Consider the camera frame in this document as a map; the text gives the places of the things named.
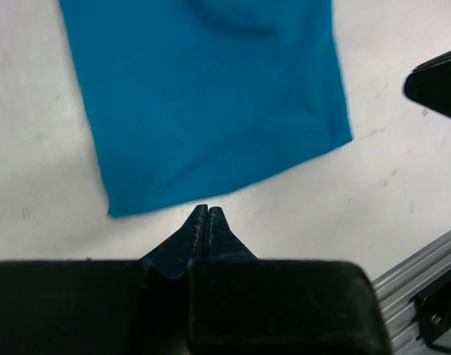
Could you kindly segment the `blue t shirt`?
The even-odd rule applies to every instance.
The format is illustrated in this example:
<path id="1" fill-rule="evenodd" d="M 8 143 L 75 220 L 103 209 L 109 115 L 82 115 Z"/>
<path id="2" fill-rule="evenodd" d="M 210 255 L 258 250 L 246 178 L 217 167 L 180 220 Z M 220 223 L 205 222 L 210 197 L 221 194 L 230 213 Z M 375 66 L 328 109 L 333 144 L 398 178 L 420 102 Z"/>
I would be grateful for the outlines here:
<path id="1" fill-rule="evenodd" d="M 112 217 L 223 195 L 352 139 L 330 1 L 62 1 Z"/>

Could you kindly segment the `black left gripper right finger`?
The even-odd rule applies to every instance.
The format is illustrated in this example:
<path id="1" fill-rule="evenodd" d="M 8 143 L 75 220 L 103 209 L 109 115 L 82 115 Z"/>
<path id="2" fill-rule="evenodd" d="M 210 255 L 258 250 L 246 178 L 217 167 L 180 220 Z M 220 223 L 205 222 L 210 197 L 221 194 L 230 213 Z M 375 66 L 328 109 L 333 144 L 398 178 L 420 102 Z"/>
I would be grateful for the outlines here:
<path id="1" fill-rule="evenodd" d="M 356 264 L 260 260 L 208 211 L 188 267 L 193 354 L 390 354 L 376 293 Z"/>

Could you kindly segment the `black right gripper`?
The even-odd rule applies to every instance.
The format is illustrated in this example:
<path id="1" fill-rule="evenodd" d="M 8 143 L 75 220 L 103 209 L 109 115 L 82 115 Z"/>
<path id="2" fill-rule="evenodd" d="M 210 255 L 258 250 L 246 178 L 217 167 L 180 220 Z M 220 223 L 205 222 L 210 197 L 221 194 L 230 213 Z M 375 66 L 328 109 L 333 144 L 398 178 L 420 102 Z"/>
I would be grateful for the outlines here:
<path id="1" fill-rule="evenodd" d="M 451 118 L 451 50 L 418 65 L 405 79 L 411 101 Z"/>

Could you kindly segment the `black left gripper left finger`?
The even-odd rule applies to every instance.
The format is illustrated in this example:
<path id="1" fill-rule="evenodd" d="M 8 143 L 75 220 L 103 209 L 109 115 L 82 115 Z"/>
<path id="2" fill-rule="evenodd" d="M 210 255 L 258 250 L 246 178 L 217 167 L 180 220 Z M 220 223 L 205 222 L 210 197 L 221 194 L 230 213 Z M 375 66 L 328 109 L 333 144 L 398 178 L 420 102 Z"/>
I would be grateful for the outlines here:
<path id="1" fill-rule="evenodd" d="M 0 262 L 0 354 L 177 354 L 207 207 L 133 260 Z"/>

